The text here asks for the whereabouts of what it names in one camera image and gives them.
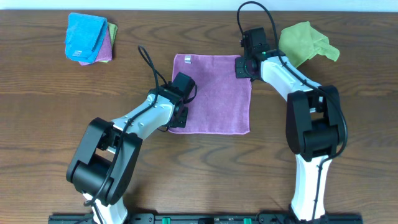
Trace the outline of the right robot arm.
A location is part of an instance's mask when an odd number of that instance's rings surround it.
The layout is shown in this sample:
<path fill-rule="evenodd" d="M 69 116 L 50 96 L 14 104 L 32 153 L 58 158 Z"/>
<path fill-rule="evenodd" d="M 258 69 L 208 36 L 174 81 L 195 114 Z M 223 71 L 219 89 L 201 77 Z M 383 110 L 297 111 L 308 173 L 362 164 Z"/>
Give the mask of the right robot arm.
<path fill-rule="evenodd" d="M 272 50 L 263 28 L 244 31 L 240 44 L 244 55 L 235 61 L 236 77 L 268 83 L 287 102 L 285 135 L 296 159 L 291 220 L 328 223 L 323 205 L 327 172 L 346 135 L 338 91 L 309 80 L 281 50 Z"/>

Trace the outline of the purple microfiber cloth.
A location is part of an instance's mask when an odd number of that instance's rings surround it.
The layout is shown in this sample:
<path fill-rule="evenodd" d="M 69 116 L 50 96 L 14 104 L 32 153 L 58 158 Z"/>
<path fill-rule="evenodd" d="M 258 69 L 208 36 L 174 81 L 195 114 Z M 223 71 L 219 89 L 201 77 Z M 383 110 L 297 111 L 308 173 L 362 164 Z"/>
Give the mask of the purple microfiber cloth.
<path fill-rule="evenodd" d="M 250 132 L 250 79 L 236 78 L 235 59 L 239 55 L 177 54 L 172 77 L 184 73 L 197 87 L 187 104 L 184 128 L 171 128 L 174 134 L 242 135 Z"/>

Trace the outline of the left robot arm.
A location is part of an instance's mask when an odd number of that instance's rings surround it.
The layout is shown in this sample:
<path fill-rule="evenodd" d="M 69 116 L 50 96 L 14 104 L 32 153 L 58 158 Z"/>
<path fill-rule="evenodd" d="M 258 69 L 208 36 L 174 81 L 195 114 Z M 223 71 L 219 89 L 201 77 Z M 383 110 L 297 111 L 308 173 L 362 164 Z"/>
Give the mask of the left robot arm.
<path fill-rule="evenodd" d="M 197 85 L 186 74 L 156 85 L 128 114 L 106 121 L 93 119 L 68 166 L 66 179 L 91 207 L 92 223 L 124 223 L 123 195 L 131 181 L 143 141 L 163 127 L 184 128 Z"/>

